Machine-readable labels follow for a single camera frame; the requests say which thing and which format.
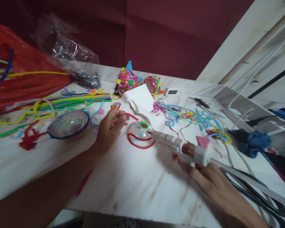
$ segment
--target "table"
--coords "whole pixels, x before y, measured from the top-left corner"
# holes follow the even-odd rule
[[[167,80],[177,82],[182,79],[169,78]],[[211,87],[215,90],[220,89],[220,85],[218,87],[211,85]],[[67,88],[76,92],[86,91],[74,83]],[[105,92],[112,93],[115,84],[102,81],[102,88]],[[211,103],[214,112],[224,116],[221,111],[222,106],[214,98],[194,95],[190,90],[184,91],[177,96],[160,95],[156,99],[163,98],[167,104],[177,104],[195,110],[196,104],[188,96],[202,97],[206,102]],[[104,103],[105,112],[110,109],[110,106],[111,103]],[[92,108],[96,111],[99,108],[99,103],[92,104]],[[176,136],[176,133],[164,125],[163,118],[160,121],[161,127],[158,130]],[[233,122],[228,118],[223,121],[226,127],[230,128],[233,125]],[[180,128],[186,125],[187,123],[180,122]],[[154,145],[147,150],[137,149],[127,141],[125,131],[126,129],[122,131],[113,151],[106,155],[95,168],[81,195],[73,197],[66,208],[173,224],[207,228],[221,227],[219,212],[203,197],[197,186],[186,177],[177,162],[171,161],[171,154],[159,145]],[[20,148],[18,146],[19,139],[11,136],[1,138],[0,199],[20,188],[32,178],[49,172],[88,149],[94,143],[96,135],[97,131],[90,129],[78,139],[69,141],[49,139],[38,143],[36,148],[31,151]],[[188,141],[196,144],[195,136],[205,136],[206,133],[201,132],[197,125],[192,124],[183,129],[183,135]],[[224,157],[221,158],[212,147],[209,147],[212,157],[230,165],[225,146],[213,139],[212,144],[224,154]],[[236,168],[247,172],[246,165],[234,147],[229,144],[227,149]],[[270,189],[285,197],[285,183],[261,154],[256,159],[245,157],[245,160],[257,178]]]

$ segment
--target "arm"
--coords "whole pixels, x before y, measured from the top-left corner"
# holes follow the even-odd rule
[[[110,110],[91,148],[1,200],[0,227],[46,227],[76,193],[85,176],[114,147],[127,119],[124,111]]]
[[[206,197],[223,211],[227,227],[269,228],[266,221],[216,165],[209,163],[206,167],[201,167],[200,171],[182,162],[179,162],[179,165]]]

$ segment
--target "maroon curtain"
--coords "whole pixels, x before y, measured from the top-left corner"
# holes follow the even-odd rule
[[[6,0],[0,23],[33,44],[41,13],[52,12],[103,65],[197,79],[253,0]]]

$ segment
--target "clear plastic ball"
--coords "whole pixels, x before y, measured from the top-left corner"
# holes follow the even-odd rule
[[[55,118],[47,128],[51,138],[64,139],[79,136],[88,129],[90,117],[82,110],[70,110]]]
[[[151,139],[151,135],[148,132],[153,132],[153,128],[150,124],[145,122],[136,122],[131,125],[128,129],[129,140],[138,147],[147,147],[153,143],[153,140]]]
[[[158,80],[155,79],[154,77],[147,77],[145,80],[145,84],[151,94],[155,93],[157,88],[158,88]]]

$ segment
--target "hand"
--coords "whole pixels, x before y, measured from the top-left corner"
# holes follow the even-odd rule
[[[105,118],[100,122],[98,134],[94,146],[101,153],[109,152],[116,144],[120,130],[126,123],[129,117],[126,112],[119,109],[111,109]]]
[[[236,221],[237,227],[240,224],[242,227],[268,228],[265,220],[235,189],[216,165],[208,163],[206,167],[199,166],[200,170],[198,170],[181,161],[178,163],[188,177],[195,181],[206,197],[227,215],[226,221],[229,224],[232,222],[232,227]]]

